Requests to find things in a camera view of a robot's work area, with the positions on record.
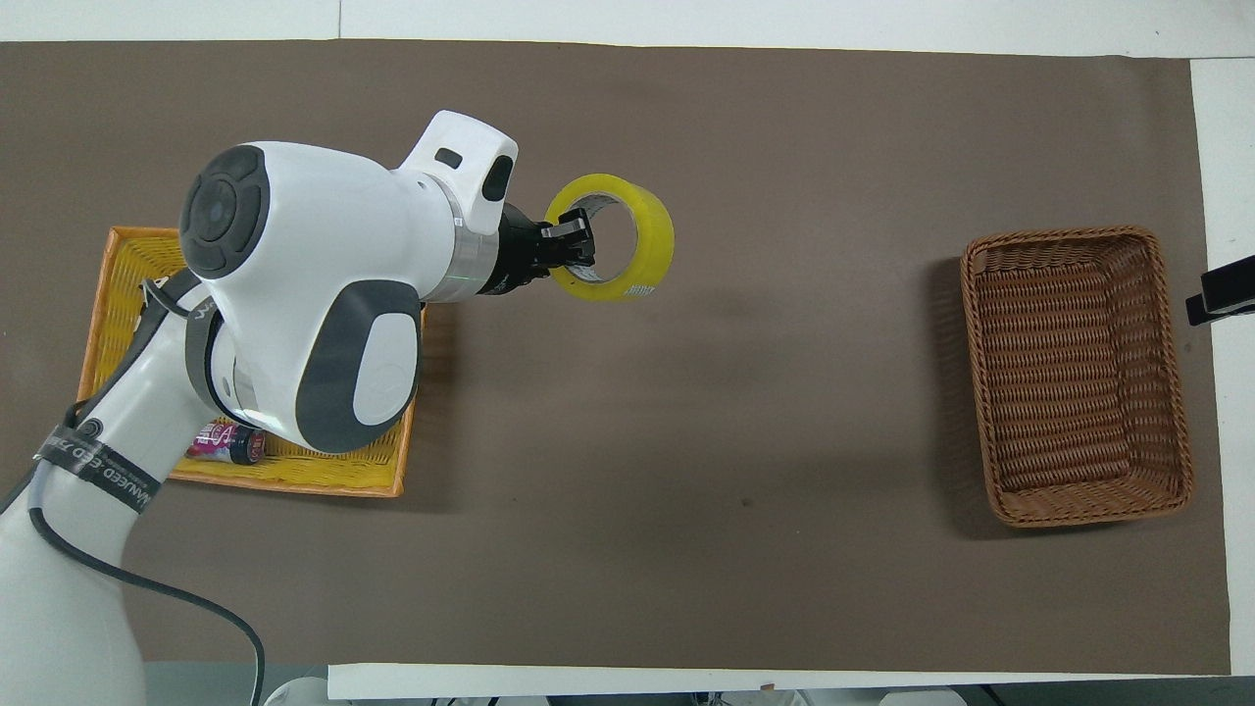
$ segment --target black strap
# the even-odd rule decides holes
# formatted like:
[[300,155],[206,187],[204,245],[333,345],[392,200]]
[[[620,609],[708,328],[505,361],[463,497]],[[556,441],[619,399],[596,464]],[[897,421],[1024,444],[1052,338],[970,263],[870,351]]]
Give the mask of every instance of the black strap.
[[40,459],[117,498],[136,514],[143,513],[161,490],[161,482],[125,456],[64,425],[58,425],[48,435],[48,441],[35,454],[35,460]]

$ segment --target yellow wicker basket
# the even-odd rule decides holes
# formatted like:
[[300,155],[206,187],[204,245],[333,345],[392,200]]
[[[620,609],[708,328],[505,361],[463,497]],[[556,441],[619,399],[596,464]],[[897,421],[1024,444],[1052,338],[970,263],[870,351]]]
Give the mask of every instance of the yellow wicker basket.
[[[183,266],[174,228],[114,227],[109,231],[92,307],[79,400],[99,390],[122,361],[143,303],[141,282],[146,277],[171,275]],[[285,493],[395,498],[402,494],[413,424],[412,403],[388,434],[350,454],[315,454],[267,435],[266,458],[256,465],[183,459],[174,466],[172,478]]]

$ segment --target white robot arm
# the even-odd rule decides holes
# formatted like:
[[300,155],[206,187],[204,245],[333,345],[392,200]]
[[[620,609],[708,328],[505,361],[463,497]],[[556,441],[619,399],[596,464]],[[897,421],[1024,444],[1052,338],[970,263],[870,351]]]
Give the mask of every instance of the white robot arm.
[[[591,272],[579,198],[555,223],[505,202],[517,152],[492,127],[441,112],[397,169],[281,142],[208,163],[179,219],[188,268],[146,282],[122,365],[53,431],[0,515],[0,703],[143,703],[118,581],[245,628],[259,651],[257,703],[256,635],[225,608],[117,569],[127,535],[215,418],[328,454],[358,449],[414,396],[425,302],[502,293],[563,267]],[[640,295],[670,262],[670,218],[644,189],[629,197],[653,199],[644,216],[661,223],[644,248],[654,278],[625,290]]]

